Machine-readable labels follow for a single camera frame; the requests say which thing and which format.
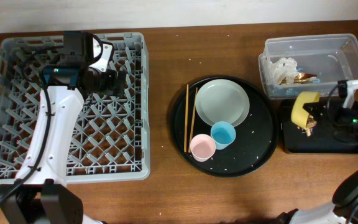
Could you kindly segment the rice and peanut shell scraps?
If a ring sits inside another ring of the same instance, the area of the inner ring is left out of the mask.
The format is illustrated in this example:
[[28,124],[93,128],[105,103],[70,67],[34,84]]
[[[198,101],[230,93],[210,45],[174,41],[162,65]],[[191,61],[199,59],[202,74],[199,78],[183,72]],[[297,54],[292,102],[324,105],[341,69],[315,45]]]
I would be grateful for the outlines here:
[[306,128],[303,129],[298,126],[297,129],[301,130],[302,133],[305,133],[307,137],[310,137],[312,134],[312,130],[316,125],[317,121],[312,117],[312,115],[309,115],[306,121]]

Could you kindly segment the yellow bowl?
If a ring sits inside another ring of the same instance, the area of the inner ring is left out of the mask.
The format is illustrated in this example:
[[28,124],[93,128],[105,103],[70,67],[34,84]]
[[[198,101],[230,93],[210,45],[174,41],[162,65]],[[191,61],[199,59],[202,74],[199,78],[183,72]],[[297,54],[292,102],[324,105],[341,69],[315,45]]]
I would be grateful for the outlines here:
[[306,129],[309,112],[303,106],[307,103],[317,103],[320,94],[317,91],[303,91],[295,100],[291,111],[291,121],[300,128]]

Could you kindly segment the gold brown snack wrapper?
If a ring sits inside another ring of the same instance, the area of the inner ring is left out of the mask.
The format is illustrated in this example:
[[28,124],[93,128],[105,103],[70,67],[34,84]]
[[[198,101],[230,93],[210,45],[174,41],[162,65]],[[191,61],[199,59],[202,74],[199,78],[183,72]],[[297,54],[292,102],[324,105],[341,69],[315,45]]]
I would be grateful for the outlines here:
[[318,76],[315,74],[305,73],[305,72],[298,72],[297,75],[292,74],[286,76],[282,81],[281,85],[284,84],[304,84],[304,83],[311,83],[317,80]]

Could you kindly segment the white napkin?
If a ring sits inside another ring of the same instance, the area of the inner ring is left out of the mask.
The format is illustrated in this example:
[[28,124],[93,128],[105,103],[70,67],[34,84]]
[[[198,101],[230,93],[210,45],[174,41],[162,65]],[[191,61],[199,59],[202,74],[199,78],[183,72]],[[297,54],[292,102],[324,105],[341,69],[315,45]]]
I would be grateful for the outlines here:
[[297,62],[294,58],[282,57],[275,63],[269,65],[268,83],[280,85],[286,80],[287,84],[292,84],[298,76]]

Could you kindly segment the wooden chopstick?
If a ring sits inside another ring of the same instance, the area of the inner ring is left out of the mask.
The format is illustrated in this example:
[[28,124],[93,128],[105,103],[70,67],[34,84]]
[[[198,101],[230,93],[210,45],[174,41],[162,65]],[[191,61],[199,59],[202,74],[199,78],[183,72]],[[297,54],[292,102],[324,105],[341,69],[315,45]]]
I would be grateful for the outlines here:
[[193,102],[193,112],[192,112],[192,118],[191,118],[191,129],[190,129],[190,140],[189,140],[189,147],[188,147],[188,153],[191,153],[190,143],[193,139],[193,130],[194,130],[194,124],[195,124],[195,113],[196,113],[196,97],[198,94],[198,87],[196,87],[195,90],[195,97]]
[[189,97],[189,84],[186,84],[185,96],[185,123],[184,123],[184,153],[187,152],[187,133],[188,133],[188,97]]

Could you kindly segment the blue plastic cup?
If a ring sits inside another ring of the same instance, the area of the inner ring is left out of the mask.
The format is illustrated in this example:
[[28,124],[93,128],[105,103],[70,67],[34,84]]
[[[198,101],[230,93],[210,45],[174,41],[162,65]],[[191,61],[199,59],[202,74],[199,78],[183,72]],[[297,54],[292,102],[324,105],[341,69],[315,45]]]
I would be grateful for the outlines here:
[[210,135],[217,150],[223,150],[236,139],[236,130],[232,124],[220,121],[212,125]]

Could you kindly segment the grey round plate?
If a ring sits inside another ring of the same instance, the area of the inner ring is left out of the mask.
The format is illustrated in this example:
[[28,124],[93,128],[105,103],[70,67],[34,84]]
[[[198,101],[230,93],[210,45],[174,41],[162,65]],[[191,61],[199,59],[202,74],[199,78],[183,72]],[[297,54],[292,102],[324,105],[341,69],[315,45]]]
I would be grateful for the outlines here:
[[250,99],[234,81],[215,79],[206,82],[196,95],[196,112],[208,125],[224,121],[236,127],[248,116]]

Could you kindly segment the pink plastic cup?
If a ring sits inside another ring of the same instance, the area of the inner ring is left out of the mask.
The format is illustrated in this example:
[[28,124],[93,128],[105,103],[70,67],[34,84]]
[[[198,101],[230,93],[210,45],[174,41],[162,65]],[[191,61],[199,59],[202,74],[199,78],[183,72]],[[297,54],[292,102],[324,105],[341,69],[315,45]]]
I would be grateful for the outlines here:
[[196,161],[205,162],[215,153],[216,145],[211,136],[198,134],[191,140],[190,150]]

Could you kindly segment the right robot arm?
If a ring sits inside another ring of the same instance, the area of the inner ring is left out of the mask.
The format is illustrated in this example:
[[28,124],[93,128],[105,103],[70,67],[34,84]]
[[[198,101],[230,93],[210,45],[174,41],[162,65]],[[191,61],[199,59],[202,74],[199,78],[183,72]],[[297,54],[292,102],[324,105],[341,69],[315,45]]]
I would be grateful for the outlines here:
[[[358,152],[358,80],[339,81],[340,101],[320,100],[317,91],[303,91],[295,102],[283,102],[279,113],[285,147],[303,153]],[[310,210],[281,213],[274,223],[358,223],[358,170],[335,191],[330,202]]]

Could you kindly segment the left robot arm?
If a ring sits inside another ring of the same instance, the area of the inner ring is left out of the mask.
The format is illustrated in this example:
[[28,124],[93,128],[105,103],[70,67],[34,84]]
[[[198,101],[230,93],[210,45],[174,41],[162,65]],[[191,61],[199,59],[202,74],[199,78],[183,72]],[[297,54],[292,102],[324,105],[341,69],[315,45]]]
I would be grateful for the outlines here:
[[13,184],[0,185],[9,223],[95,223],[67,189],[66,160],[77,117],[93,93],[121,97],[126,73],[108,69],[113,45],[85,31],[66,31],[60,58],[39,73],[39,115]]

